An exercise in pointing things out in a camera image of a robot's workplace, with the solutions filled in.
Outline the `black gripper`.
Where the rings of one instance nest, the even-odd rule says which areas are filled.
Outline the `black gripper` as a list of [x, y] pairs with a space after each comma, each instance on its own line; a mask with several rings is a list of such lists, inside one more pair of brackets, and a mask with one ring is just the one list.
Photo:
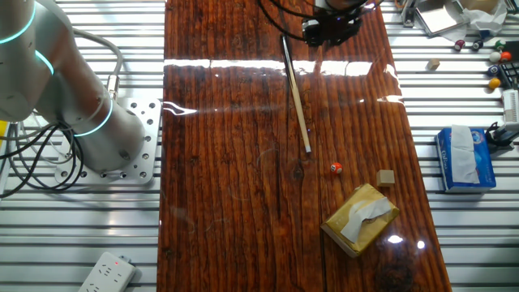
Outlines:
[[310, 47], [321, 46], [325, 42], [330, 46], [340, 45], [360, 30], [360, 14], [359, 10], [355, 10], [347, 14], [326, 14], [305, 19], [302, 22], [302, 38]]

